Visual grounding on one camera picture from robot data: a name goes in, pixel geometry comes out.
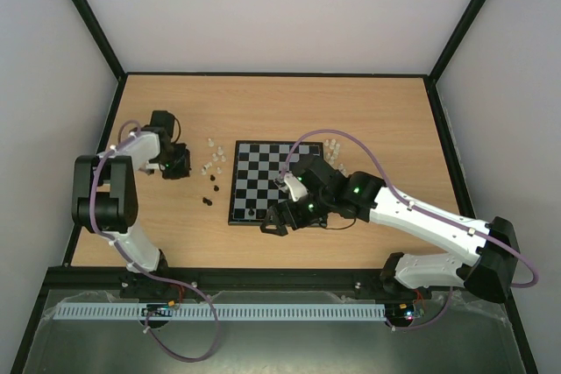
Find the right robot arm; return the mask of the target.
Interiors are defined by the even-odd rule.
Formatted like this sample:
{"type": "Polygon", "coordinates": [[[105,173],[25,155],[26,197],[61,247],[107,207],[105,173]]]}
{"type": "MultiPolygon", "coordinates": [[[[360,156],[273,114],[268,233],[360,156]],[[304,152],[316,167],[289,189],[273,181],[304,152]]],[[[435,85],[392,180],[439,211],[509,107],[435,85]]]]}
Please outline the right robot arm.
{"type": "Polygon", "coordinates": [[[288,199],[269,207],[260,224],[264,233],[285,236],[337,214],[404,231],[442,249],[424,256],[391,254],[380,282],[394,297],[432,286],[464,288],[493,303],[508,297],[519,246],[513,224],[504,218],[485,222],[454,215],[393,190],[369,173],[347,176],[314,155],[304,156],[285,173],[280,187],[288,199]]]}

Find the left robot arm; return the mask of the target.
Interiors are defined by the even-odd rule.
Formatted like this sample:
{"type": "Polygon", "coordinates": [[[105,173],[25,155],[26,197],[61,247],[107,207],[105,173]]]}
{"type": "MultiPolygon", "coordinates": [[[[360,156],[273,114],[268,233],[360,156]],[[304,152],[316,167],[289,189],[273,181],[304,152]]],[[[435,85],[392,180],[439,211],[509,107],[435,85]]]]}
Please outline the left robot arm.
{"type": "Polygon", "coordinates": [[[71,215],[75,224],[104,238],[136,273],[159,273],[167,266],[138,221],[137,172],[164,180],[190,175],[190,151],[179,141],[177,117],[155,110],[149,124],[124,122],[117,143],[106,152],[75,160],[71,215]]]}

